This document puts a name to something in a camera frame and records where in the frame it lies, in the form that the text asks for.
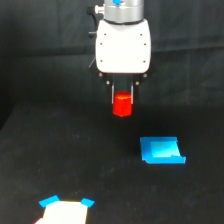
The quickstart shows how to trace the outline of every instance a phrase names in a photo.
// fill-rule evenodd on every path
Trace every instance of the red cube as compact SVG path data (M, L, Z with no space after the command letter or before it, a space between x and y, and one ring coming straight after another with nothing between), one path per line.
M126 117L131 115L131 93L127 91L119 91L114 94L113 113L119 117Z

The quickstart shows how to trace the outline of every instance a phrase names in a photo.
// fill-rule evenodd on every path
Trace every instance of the black table surface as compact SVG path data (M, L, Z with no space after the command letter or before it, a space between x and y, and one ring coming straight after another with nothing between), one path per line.
M224 109L20 103L0 132L0 223L34 223L39 201L95 201L87 224L223 224ZM176 136L185 165L150 165L140 137Z

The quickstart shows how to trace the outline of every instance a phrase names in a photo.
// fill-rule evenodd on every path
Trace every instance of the blue tape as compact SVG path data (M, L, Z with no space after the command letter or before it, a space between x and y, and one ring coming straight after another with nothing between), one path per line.
M185 164L176 137L143 137L140 139L142 160L150 164Z
M89 200L87 198L83 198L82 201L81 201L81 204L83 205L86 205L87 207L92 207L92 205L94 204L95 202L92 201L92 200Z
M113 0L113 3L114 3L115 5L120 5L120 4L121 4L121 0Z
M55 196L53 196L53 197L50 197L50 198L47 198L47 199L44 199L44 200L42 200L42 201L39 201L39 204L40 204L43 208L45 208L47 205L52 204L52 203L54 203L54 202L56 202L56 201L60 201L60 199L58 198L57 195L55 195Z

